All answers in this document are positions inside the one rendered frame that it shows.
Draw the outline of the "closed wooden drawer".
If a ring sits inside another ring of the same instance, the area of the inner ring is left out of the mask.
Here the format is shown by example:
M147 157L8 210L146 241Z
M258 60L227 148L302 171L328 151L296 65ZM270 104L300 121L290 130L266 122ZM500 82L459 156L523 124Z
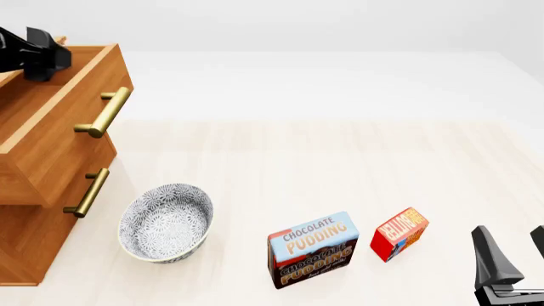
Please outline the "closed wooden drawer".
M92 179L86 173L97 173L109 167L116 157L116 147L108 134L95 139L84 133L51 144L43 155L47 168L39 180L52 206L43 211L47 214L40 229L40 240L44 247L59 249L78 220L71 213L63 213L64 207L75 207L88 190Z

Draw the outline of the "wooden cabinet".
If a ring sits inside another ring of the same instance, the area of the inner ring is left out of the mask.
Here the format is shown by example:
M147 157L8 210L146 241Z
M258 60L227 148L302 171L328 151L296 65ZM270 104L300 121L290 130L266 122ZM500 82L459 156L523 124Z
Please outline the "wooden cabinet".
M0 286L35 286L42 282L59 249L43 246L42 206L0 205Z

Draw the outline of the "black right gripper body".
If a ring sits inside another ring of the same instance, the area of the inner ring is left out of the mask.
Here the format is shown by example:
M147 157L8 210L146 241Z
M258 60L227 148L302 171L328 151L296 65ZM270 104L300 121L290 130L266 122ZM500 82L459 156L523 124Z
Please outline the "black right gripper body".
M508 282L479 282L474 295L479 306L544 306L544 290L516 290Z

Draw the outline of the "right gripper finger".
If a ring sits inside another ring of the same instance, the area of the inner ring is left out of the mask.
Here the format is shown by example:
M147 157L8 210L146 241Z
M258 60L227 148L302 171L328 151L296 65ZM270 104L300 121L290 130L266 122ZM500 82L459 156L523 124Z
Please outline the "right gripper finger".
M485 226L476 226L471 235L476 259L475 290L484 286L514 285L524 279Z
M530 236L539 253L544 258L544 225L537 226L533 229L530 232Z

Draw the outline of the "open wooden drawer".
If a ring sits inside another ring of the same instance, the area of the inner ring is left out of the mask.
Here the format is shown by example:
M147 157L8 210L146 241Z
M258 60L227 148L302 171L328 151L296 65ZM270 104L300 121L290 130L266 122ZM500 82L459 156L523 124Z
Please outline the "open wooden drawer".
M0 205L55 206L116 154L107 129L133 91L120 47L68 49L72 66L50 81L0 82Z

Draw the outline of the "red butter box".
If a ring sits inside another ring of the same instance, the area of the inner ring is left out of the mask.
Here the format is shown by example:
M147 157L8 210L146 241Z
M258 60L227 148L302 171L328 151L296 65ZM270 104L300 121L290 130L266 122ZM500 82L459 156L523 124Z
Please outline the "red butter box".
M370 247L383 262L389 262L418 241L428 225L428 220L415 208L406 208L377 227Z

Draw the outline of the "grey floral patterned bowl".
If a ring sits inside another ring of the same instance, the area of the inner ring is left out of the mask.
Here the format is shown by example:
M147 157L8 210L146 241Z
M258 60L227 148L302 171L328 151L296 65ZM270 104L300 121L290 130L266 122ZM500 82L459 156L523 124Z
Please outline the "grey floral patterned bowl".
M153 264L190 257L201 247L213 222L213 203L193 185L161 185L127 206L118 224L118 241L127 254Z

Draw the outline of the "chocolate pudding box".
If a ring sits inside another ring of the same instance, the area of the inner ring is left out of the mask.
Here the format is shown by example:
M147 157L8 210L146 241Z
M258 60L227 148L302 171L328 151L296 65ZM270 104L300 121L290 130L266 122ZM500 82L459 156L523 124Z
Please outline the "chocolate pudding box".
M270 234L268 270L276 289L349 264L359 231L345 212Z

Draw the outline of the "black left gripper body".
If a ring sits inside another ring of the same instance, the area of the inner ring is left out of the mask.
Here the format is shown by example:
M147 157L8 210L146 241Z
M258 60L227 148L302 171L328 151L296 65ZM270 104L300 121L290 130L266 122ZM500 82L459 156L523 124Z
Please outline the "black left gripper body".
M47 82L54 73L71 67L71 51L45 30L26 27L26 41L23 71L27 81Z

